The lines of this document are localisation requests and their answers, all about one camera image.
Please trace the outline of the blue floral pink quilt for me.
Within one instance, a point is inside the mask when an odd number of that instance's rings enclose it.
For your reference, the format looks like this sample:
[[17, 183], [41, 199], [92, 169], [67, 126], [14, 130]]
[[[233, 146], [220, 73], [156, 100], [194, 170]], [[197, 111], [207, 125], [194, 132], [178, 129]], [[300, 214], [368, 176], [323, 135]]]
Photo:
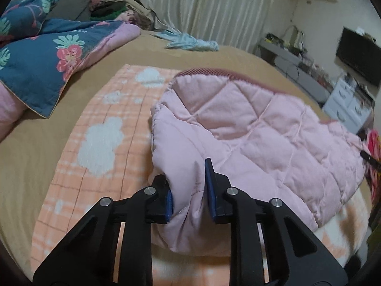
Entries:
[[49, 118], [73, 74], [140, 33], [137, 25], [125, 21], [49, 19], [39, 35], [1, 48], [1, 137], [26, 109]]

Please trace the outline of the orange white plaid blanket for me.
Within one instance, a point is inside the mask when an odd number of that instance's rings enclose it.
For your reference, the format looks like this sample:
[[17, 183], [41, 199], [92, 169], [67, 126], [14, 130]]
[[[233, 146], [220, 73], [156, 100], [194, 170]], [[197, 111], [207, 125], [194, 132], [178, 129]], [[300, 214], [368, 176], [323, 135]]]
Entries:
[[[66, 142], [35, 224], [30, 256], [33, 271], [97, 200], [130, 196], [152, 181], [156, 174], [151, 110], [174, 76], [184, 71], [125, 65], [89, 101]], [[255, 76], [243, 76], [275, 92], [298, 97], [322, 121], [337, 121], [327, 119], [271, 66], [261, 66]], [[369, 191], [363, 180], [331, 220], [314, 230], [342, 265], [366, 235], [368, 204]]]

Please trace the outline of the blue floral pillow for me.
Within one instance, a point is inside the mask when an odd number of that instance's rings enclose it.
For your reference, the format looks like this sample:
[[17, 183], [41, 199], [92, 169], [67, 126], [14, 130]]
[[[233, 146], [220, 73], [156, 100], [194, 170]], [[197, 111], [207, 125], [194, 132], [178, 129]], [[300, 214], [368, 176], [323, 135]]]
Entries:
[[38, 35], [59, 0], [15, 0], [1, 16], [1, 43]]

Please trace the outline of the tan bed sheet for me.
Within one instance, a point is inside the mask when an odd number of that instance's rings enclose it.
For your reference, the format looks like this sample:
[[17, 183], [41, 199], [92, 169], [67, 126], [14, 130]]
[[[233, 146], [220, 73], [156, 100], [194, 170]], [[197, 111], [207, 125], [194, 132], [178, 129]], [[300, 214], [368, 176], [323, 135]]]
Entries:
[[1, 142], [1, 238], [27, 278], [34, 273], [30, 256], [35, 224], [66, 142], [89, 101], [125, 65], [178, 71], [216, 68], [246, 76], [270, 66], [229, 46], [217, 52], [167, 50], [162, 40], [142, 33], [72, 76], [51, 117], [27, 112]]

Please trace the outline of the red pink patterned cloth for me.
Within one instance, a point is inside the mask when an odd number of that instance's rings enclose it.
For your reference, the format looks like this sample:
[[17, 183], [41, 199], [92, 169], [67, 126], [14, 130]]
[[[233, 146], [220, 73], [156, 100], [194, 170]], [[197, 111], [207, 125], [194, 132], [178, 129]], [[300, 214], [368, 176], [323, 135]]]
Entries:
[[371, 210], [374, 210], [380, 199], [380, 134], [376, 129], [367, 133], [366, 146], [371, 156], [367, 164], [366, 178], [371, 191]]

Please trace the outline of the grey white desk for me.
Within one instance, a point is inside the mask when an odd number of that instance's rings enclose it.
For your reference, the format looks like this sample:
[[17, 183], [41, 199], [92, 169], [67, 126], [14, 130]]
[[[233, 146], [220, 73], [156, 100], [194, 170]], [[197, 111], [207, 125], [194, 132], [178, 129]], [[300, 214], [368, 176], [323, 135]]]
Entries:
[[303, 52], [299, 48], [267, 33], [259, 40], [254, 53], [298, 86], [320, 108], [324, 106], [330, 92], [311, 75], [311, 66], [304, 63]]

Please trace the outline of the white striped curtain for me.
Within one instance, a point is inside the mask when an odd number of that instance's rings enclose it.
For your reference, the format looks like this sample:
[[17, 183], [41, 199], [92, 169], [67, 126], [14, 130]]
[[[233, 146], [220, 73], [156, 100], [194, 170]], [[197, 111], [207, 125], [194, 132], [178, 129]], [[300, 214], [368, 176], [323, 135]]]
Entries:
[[160, 24], [251, 52], [274, 0], [141, 0]]

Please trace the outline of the grey pillow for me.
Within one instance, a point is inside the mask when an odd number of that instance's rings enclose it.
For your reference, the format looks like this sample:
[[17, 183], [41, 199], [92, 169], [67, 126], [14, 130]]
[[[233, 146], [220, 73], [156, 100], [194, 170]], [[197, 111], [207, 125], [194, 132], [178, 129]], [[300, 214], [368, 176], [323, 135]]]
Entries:
[[90, 21], [91, 0], [58, 0], [47, 19]]

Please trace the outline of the light blue garment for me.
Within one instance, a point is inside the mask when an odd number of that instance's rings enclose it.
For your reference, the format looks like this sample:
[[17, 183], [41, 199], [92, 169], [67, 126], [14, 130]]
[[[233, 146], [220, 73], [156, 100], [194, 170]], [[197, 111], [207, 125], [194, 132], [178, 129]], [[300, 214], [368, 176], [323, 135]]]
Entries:
[[165, 30], [154, 35], [159, 39], [168, 41], [166, 49], [180, 49], [196, 52], [217, 52], [219, 45], [216, 41], [204, 41], [189, 34], [179, 34]]

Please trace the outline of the pink quilted jacket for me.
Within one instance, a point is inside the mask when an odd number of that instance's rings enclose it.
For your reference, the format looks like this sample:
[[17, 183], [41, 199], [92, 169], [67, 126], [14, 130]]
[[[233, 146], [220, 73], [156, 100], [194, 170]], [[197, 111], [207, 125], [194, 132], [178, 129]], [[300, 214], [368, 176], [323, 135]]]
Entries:
[[358, 136], [241, 74], [176, 74], [151, 113], [154, 174], [165, 175], [173, 195], [170, 222], [156, 225], [152, 240], [176, 253], [230, 252], [228, 226], [207, 211], [206, 159], [250, 197], [284, 200], [311, 230], [330, 221], [365, 177]]

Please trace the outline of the pile of dark clothes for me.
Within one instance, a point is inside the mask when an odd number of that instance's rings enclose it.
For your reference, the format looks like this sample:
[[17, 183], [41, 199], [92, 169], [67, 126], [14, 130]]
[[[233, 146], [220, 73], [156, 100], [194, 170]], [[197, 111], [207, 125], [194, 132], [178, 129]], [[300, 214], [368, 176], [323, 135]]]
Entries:
[[125, 21], [142, 30], [158, 31], [161, 27], [156, 13], [140, 0], [90, 0], [91, 21]]

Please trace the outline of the black flat television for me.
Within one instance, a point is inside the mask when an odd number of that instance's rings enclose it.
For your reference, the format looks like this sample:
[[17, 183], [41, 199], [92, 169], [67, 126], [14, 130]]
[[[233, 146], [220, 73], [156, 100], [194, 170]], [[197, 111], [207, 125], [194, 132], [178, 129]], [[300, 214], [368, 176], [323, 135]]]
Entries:
[[336, 57], [368, 83], [379, 87], [381, 50], [371, 39], [344, 27]]

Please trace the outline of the white drawer cabinet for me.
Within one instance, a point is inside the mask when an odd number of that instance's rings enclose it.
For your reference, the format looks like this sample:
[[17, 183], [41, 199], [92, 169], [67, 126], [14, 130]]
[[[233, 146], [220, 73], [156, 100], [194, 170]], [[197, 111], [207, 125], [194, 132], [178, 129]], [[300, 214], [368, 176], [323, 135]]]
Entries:
[[356, 88], [339, 78], [322, 110], [346, 129], [357, 134], [373, 117], [373, 108]]

